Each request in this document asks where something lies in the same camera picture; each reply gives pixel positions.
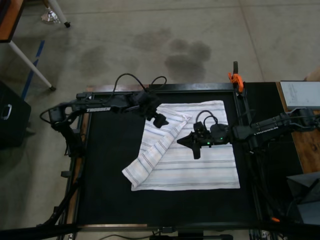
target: table leg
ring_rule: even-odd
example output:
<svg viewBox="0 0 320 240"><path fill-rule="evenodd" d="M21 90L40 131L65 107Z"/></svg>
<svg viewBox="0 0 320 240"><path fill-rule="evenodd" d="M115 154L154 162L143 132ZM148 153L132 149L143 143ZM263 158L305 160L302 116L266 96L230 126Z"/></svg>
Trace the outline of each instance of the table leg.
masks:
<svg viewBox="0 0 320 240"><path fill-rule="evenodd" d="M17 45L13 42L9 42L9 46L15 51L16 54L19 55L20 58L31 68L31 70L38 75L38 77L50 88L51 91L55 91L56 88L51 85L51 83L42 75L42 73L36 68L35 65L27 58L27 56L17 47Z"/></svg>
<svg viewBox="0 0 320 240"><path fill-rule="evenodd" d="M57 0L48 0L49 4L51 5L51 7L53 8L53 10L55 11L55 13L57 14L59 20L67 27L70 27L70 22L67 21L64 13L62 12L59 4L57 3Z"/></svg>

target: black work surface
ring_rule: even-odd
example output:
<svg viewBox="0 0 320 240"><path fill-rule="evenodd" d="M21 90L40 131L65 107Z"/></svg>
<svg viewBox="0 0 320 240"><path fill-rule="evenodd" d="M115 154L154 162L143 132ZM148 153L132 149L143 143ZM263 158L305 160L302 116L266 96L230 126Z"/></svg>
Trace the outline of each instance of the black work surface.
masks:
<svg viewBox="0 0 320 240"><path fill-rule="evenodd" d="M261 108L264 118L283 111L276 85L249 83L251 91L272 95L266 101L255 94L250 108ZM108 97L96 95L96 98ZM231 92L159 93L163 103L200 103L223 100L229 123L237 119ZM76 222L78 224L149 224L177 226L208 222L254 222L257 220L248 183L247 167L240 145L233 145L240 189L188 191L131 191L131 183L122 170L139 153L144 119L125 114L119 117L102 112L91 115L87 139L84 186L80 191Z"/></svg>
<svg viewBox="0 0 320 240"><path fill-rule="evenodd" d="M247 100L256 110L254 122L272 118L284 111L274 82L247 83ZM270 142L263 159L262 169L269 193L285 213L292 201L287 176L303 174L291 134Z"/></svg>

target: orange clamp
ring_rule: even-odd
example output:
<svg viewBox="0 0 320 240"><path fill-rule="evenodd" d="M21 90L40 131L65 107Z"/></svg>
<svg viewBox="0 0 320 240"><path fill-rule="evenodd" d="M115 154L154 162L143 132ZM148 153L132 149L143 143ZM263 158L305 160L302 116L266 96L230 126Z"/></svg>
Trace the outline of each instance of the orange clamp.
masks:
<svg viewBox="0 0 320 240"><path fill-rule="evenodd" d="M276 223L279 223L279 222L280 222L280 220L279 220L278 218L274 217L274 216L271 217L271 220L274 221L274 222L276 222Z"/></svg>
<svg viewBox="0 0 320 240"><path fill-rule="evenodd" d="M229 72L228 77L231 83L238 84L238 91L241 94L244 91L244 82L242 81L242 77L238 74L238 62L233 62L233 74Z"/></svg>

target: blue tape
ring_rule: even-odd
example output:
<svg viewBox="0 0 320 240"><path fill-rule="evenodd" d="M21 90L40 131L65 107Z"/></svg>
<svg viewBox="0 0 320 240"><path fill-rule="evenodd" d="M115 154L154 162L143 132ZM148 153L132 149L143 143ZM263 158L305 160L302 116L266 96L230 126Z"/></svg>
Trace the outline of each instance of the blue tape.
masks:
<svg viewBox="0 0 320 240"><path fill-rule="evenodd" d="M33 63L33 65L34 65L34 66L37 66L38 62L39 62L39 59L35 60L35 62ZM26 96L27 96L27 92L28 92L28 89L29 89L29 87L30 87L31 80L32 80L32 78L33 78L33 76L34 76L34 73L35 73L34 71L30 70L30 72L29 72L29 74L28 74L28 77L27 77L27 79L26 79L26 83L25 83L25 85L24 85L24 88L23 88L23 91L22 91L22 94L21 94L21 98L22 98L23 100L25 100L25 98L26 98Z"/></svg>
<svg viewBox="0 0 320 240"><path fill-rule="evenodd" d="M38 64L38 62L39 62L39 57L40 57L40 55L41 55L41 53L42 53L42 50L44 49L44 45L45 45L45 40L42 40L42 41L40 42L39 47L38 47L38 51L36 52L36 55L35 55L35 57L38 58L38 59L35 60L34 63L33 63L33 65L36 66L36 67L37 67L37 64ZM25 98L26 98L26 96L27 96L27 92L28 92L28 90L29 90L29 87L30 87L31 80L32 80L33 76L34 76L34 71L30 70L30 72L29 72L29 74L28 74L28 77L27 77L27 79L26 79L26 83L25 83L25 85L24 85L22 94L21 94L21 98L22 98L23 100L25 100Z"/></svg>
<svg viewBox="0 0 320 240"><path fill-rule="evenodd" d="M40 42L40 46L39 46L39 48L38 48L38 51L37 51L37 53L36 53L36 55L35 55L36 58L40 57L41 52L42 52L42 49L44 49L44 45L45 45L45 40L42 40L42 41Z"/></svg>

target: drawer handle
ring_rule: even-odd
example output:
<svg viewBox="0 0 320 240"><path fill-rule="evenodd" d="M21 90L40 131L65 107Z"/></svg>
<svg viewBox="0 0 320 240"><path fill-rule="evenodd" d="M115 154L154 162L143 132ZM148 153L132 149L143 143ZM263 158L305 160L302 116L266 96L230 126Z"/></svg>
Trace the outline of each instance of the drawer handle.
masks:
<svg viewBox="0 0 320 240"><path fill-rule="evenodd" d="M6 108L9 108L9 110L7 111L6 116L4 116L4 112L5 112ZM12 110L12 105L11 104L7 104L6 106L4 106L4 108L2 110L2 113L1 113L1 119L2 120L8 120L8 118L10 117L10 114L11 114L11 110Z"/></svg>

